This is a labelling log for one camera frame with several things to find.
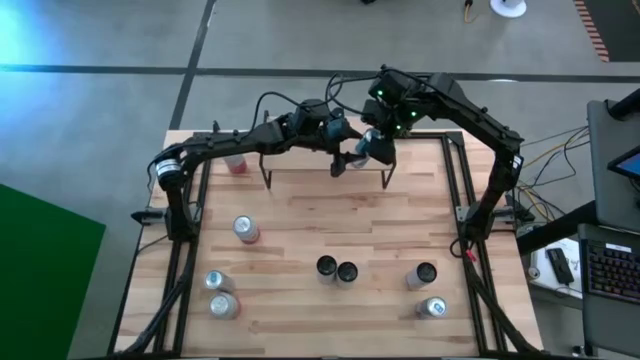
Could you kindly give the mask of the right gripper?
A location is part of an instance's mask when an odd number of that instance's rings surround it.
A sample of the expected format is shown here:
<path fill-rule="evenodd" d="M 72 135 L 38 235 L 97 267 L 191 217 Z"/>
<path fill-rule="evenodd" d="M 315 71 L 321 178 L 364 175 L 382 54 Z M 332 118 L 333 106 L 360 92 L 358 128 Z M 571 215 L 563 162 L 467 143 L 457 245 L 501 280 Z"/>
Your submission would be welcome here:
<path fill-rule="evenodd" d="M 404 137 L 406 133 L 394 113 L 375 100 L 364 102 L 361 121 L 378 130 L 384 138 Z M 396 161 L 395 142 L 373 137 L 369 142 L 369 156 L 380 163 L 393 164 Z"/>

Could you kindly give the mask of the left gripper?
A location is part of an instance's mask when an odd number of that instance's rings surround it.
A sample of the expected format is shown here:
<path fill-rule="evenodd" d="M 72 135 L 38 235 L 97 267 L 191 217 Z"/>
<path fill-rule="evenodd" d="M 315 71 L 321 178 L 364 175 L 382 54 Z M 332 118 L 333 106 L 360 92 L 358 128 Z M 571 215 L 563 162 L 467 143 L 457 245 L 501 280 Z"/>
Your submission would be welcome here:
<path fill-rule="evenodd" d="M 330 164 L 330 175 L 333 178 L 340 177 L 346 171 L 346 165 L 354 160 L 351 153 L 341 153 L 340 144 L 347 139 L 360 141 L 363 134 L 352 129 L 349 122 L 344 117 L 331 119 L 325 126 L 325 145 L 328 153 L 333 153 L 333 160 Z"/>

